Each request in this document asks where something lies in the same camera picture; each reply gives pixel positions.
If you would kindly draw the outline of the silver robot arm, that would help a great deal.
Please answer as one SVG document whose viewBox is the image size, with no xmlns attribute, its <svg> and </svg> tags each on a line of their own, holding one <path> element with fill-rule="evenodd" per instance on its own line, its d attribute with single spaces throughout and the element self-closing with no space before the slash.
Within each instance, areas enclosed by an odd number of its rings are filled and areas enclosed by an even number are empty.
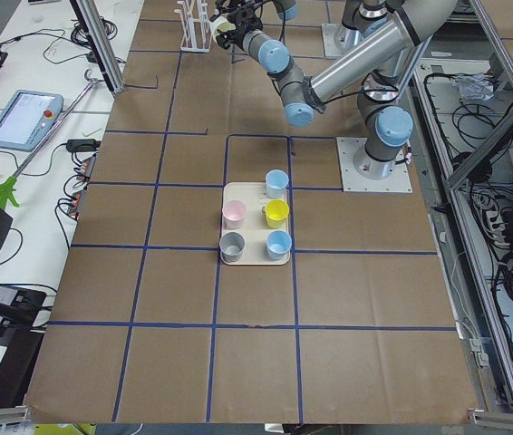
<svg viewBox="0 0 513 435">
<path fill-rule="evenodd" d="M 353 157 L 355 169 L 372 180 L 388 178 L 399 151 L 407 144 L 412 116 L 398 100 L 415 71 L 429 39 L 447 21 L 455 1 L 347 1 L 334 41 L 345 51 L 370 38 L 398 17 L 416 40 L 390 56 L 363 79 L 357 106 L 364 117 L 368 137 Z"/>
<path fill-rule="evenodd" d="M 312 122 L 328 103 L 358 80 L 360 93 L 382 103 L 397 98 L 428 40 L 447 21 L 454 1 L 348 1 L 340 34 L 344 54 L 324 71 L 307 76 L 279 39 L 266 34 L 257 15 L 261 1 L 217 1 L 210 18 L 213 38 L 223 49 L 235 45 L 276 84 L 287 122 Z"/>
</svg>

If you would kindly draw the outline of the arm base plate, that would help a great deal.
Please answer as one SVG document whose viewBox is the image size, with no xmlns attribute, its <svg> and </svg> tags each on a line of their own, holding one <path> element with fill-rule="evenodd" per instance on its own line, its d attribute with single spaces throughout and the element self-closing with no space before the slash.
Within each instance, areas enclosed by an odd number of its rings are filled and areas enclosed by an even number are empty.
<svg viewBox="0 0 513 435">
<path fill-rule="evenodd" d="M 357 29 L 349 29 L 342 24 L 322 24 L 324 58 L 336 59 L 347 53 L 363 39 Z"/>
<path fill-rule="evenodd" d="M 365 142 L 366 138 L 336 138 L 343 191 L 411 194 L 411 180 L 403 149 L 391 162 L 380 162 L 367 155 Z"/>
</svg>

